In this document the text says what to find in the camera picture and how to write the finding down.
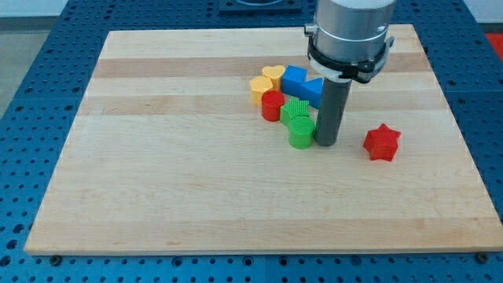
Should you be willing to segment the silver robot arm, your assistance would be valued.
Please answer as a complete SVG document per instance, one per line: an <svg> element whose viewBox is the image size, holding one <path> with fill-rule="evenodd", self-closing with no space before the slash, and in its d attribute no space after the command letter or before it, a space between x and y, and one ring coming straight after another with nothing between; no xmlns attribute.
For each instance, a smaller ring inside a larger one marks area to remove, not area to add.
<svg viewBox="0 0 503 283"><path fill-rule="evenodd" d="M336 83L368 83L384 67L395 0L318 0L306 24L311 67Z"/></svg>

